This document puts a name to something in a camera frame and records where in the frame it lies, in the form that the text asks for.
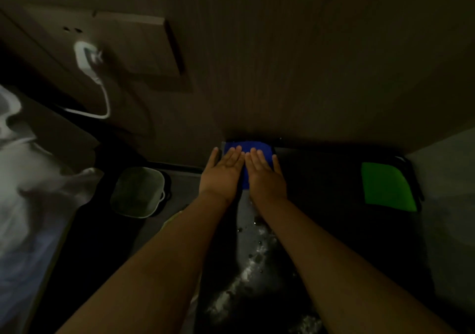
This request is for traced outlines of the person's right hand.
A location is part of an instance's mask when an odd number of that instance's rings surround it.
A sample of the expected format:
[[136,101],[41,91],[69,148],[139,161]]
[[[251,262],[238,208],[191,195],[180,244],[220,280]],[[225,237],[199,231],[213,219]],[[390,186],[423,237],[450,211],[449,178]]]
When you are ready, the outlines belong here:
[[250,199],[259,211],[269,205],[287,200],[284,177],[274,173],[265,160],[263,151],[252,148],[245,154],[245,163]]

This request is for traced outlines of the person's left hand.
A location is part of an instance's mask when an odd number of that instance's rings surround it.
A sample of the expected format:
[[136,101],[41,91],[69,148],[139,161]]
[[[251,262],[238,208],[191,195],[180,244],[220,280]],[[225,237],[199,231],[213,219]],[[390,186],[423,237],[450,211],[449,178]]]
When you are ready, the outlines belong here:
[[200,178],[199,197],[214,197],[230,205],[235,199],[241,171],[244,166],[245,153],[241,146],[230,148],[217,165],[205,172]]

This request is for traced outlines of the person's left forearm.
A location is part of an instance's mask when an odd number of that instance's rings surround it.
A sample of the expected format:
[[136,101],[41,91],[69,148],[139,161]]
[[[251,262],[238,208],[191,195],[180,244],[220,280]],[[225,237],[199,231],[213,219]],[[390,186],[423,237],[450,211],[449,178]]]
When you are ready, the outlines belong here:
[[174,334],[235,194],[204,191],[130,257],[56,334]]

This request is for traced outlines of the person's right forearm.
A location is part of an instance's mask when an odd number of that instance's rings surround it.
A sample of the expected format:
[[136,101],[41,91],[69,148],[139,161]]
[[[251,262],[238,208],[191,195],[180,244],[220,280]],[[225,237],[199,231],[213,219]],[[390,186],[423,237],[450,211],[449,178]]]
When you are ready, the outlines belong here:
[[457,334],[288,199],[251,195],[331,334]]

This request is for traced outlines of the blue cleaning cloth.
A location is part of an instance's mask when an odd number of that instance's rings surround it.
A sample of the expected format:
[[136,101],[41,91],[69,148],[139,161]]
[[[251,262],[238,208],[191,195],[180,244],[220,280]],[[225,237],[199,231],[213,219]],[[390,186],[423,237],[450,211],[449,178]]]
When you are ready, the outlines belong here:
[[[265,160],[269,164],[270,168],[271,169],[274,168],[272,156],[275,154],[275,150],[271,145],[268,145],[266,143],[259,142],[259,141],[225,142],[222,144],[221,149],[222,149],[223,154],[226,154],[230,148],[235,148],[237,146],[241,146],[242,151],[244,153],[250,152],[252,148],[263,151]],[[249,189],[248,172],[247,172],[246,166],[243,166],[240,182],[241,182],[242,190]]]

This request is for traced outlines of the grey waste bin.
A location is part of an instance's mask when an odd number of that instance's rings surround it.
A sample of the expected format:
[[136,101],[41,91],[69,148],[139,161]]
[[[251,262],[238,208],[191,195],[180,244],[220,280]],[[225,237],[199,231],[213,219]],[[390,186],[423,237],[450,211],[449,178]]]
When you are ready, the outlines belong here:
[[130,167],[118,177],[110,206],[116,214],[143,219],[152,216],[165,197],[165,177],[160,171]]

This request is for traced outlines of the green cleaning cloth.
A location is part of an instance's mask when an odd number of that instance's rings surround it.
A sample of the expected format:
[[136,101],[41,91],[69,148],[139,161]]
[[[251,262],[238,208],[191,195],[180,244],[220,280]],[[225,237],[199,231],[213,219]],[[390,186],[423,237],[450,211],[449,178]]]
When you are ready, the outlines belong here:
[[419,211],[409,182],[396,167],[382,163],[363,162],[361,179],[366,204],[407,212]]

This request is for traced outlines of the white power plug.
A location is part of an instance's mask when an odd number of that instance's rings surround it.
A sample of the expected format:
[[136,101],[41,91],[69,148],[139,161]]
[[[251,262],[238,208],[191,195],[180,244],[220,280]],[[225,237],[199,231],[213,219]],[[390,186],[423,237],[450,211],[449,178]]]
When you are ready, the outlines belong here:
[[103,52],[95,45],[85,41],[77,41],[73,48],[79,70],[96,84],[102,85],[103,82],[95,69],[104,63]]

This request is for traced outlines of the white bedding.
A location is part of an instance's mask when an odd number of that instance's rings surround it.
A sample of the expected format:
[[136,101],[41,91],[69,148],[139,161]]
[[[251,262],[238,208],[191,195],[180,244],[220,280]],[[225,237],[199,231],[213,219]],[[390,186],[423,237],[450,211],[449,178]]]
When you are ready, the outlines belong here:
[[74,173],[38,145],[20,99],[0,85],[0,334],[23,334],[68,225],[103,173]]

